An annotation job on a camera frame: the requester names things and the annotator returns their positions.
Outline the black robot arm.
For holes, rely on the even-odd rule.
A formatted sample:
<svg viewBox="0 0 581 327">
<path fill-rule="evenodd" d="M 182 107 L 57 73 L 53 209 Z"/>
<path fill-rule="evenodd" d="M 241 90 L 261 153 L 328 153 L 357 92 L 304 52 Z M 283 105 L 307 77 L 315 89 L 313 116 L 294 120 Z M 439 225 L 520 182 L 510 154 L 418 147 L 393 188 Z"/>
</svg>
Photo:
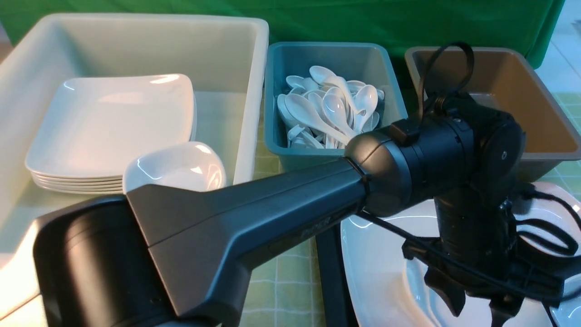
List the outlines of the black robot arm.
<svg viewBox="0 0 581 327">
<path fill-rule="evenodd" d="M 50 327 L 236 327 L 251 272 L 353 214 L 405 239 L 405 259 L 454 316 L 490 300 L 492 326 L 525 298 L 557 307 L 578 244 L 511 200 L 525 133 L 466 94 L 421 102 L 420 120 L 359 135 L 336 161 L 214 191 L 145 185 L 40 217 L 33 257 Z"/>
</svg>

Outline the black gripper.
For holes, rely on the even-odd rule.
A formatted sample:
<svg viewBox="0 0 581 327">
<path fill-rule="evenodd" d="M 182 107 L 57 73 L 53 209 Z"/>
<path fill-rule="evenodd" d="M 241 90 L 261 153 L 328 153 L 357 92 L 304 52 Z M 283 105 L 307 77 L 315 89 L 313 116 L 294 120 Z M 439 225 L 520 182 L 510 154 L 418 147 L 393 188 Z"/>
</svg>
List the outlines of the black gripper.
<svg viewBox="0 0 581 327">
<path fill-rule="evenodd" d="M 514 201 L 532 199 L 568 207 L 533 184 L 491 207 L 470 188 L 456 188 L 434 198 L 437 237 L 403 233 L 403 257 L 427 265 L 425 284 L 454 317 L 462 313 L 466 296 L 490 300 L 492 327 L 514 318 L 525 298 L 568 299 L 568 233 L 540 218 L 519 221 L 512 212 Z"/>
</svg>

